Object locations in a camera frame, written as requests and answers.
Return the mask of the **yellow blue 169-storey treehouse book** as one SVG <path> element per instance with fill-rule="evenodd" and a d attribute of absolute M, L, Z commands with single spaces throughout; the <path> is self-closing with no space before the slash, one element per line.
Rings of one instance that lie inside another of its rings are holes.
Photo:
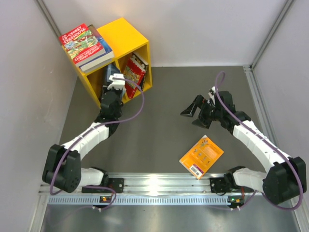
<path fill-rule="evenodd" d="M 145 84 L 145 78 L 148 72 L 149 64 L 148 62 L 137 52 L 132 53 L 132 58 L 134 58 L 144 69 L 145 69 L 145 75 L 140 83 L 140 87 L 142 90 L 144 90 L 144 84 Z"/>

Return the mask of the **green cover paperback book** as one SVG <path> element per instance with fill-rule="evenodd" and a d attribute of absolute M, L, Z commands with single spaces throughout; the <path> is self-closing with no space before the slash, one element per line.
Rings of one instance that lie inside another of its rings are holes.
<path fill-rule="evenodd" d="M 123 74 L 125 79 L 133 81 L 139 86 L 146 74 L 146 70 L 134 58 L 130 58 Z M 132 99 L 138 88 L 130 82 L 126 82 L 125 87 L 128 98 Z"/>

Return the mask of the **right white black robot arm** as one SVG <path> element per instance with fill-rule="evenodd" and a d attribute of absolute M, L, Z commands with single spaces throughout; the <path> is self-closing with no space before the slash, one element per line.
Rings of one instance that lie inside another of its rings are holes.
<path fill-rule="evenodd" d="M 259 191 L 274 205 L 294 197 L 302 201 L 307 191 L 305 161 L 281 151 L 264 136 L 245 112 L 236 110 L 230 92 L 211 89 L 209 96 L 206 99 L 197 95 L 180 115 L 193 117 L 199 109 L 194 125 L 208 129 L 212 122 L 219 122 L 252 152 L 264 168 L 263 172 L 244 166 L 230 169 L 224 174 L 226 188 L 233 192 L 241 187 Z"/>

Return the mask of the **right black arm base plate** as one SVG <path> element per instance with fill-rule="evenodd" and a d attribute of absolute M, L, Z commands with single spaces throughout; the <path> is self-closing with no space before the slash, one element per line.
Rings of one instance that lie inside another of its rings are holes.
<path fill-rule="evenodd" d="M 211 193 L 223 194 L 223 193 L 240 193 L 241 187 L 230 186 L 223 177 L 211 177 L 209 179 Z"/>

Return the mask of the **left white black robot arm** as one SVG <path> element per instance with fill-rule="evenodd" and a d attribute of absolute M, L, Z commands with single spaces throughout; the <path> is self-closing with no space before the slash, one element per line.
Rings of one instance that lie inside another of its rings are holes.
<path fill-rule="evenodd" d="M 42 174 L 43 182 L 67 193 L 85 186 L 93 186 L 99 192 L 108 189 L 108 173 L 95 167 L 82 168 L 81 161 L 117 130 L 122 116 L 122 95 L 120 88 L 102 88 L 100 112 L 90 127 L 73 140 L 50 147 Z"/>

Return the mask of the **red 13-storey treehouse book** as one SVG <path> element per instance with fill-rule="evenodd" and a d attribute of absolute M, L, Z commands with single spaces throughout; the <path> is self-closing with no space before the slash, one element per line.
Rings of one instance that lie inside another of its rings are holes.
<path fill-rule="evenodd" d="M 59 40 L 77 67 L 88 62 L 92 55 L 102 50 L 101 44 L 86 24 L 60 35 Z"/>

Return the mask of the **dark blue nineteen eighty-four book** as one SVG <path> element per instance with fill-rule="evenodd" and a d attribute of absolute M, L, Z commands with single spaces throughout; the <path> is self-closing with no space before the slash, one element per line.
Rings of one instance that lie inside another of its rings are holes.
<path fill-rule="evenodd" d="M 106 68 L 106 71 L 105 71 L 105 74 L 104 74 L 104 77 L 103 77 L 102 93 L 105 93 L 105 92 L 110 91 L 110 90 L 115 90 L 116 94 L 120 98 L 122 98 L 124 93 L 125 93 L 125 90 L 126 90 L 125 87 L 122 90 L 116 90 L 114 88 L 107 89 L 107 87 L 109 85 L 108 78 L 109 78 L 110 75 L 113 75 L 115 73 L 121 73 L 121 72 L 113 63 L 107 65 L 107 68 Z"/>

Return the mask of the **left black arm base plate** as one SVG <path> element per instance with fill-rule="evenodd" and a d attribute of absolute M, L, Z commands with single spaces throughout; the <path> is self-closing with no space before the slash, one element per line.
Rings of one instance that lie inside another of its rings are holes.
<path fill-rule="evenodd" d="M 113 189 L 116 193 L 123 193 L 124 191 L 124 179 L 123 178 L 106 178 L 100 184 L 101 187 L 108 187 Z M 85 188 L 82 187 L 82 193 L 110 193 L 106 189 Z"/>

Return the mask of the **blue orange gradient cover book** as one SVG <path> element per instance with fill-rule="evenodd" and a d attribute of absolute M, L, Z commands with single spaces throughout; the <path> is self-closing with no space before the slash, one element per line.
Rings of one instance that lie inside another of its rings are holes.
<path fill-rule="evenodd" d="M 97 31 L 97 29 L 93 25 L 89 25 L 88 28 L 96 37 L 98 42 L 101 44 L 102 50 L 95 53 L 91 56 L 91 59 L 85 64 L 81 65 L 79 68 L 84 73 L 89 73 L 102 65 L 110 62 L 114 58 L 114 53 L 105 39 L 101 36 L 101 34 Z"/>

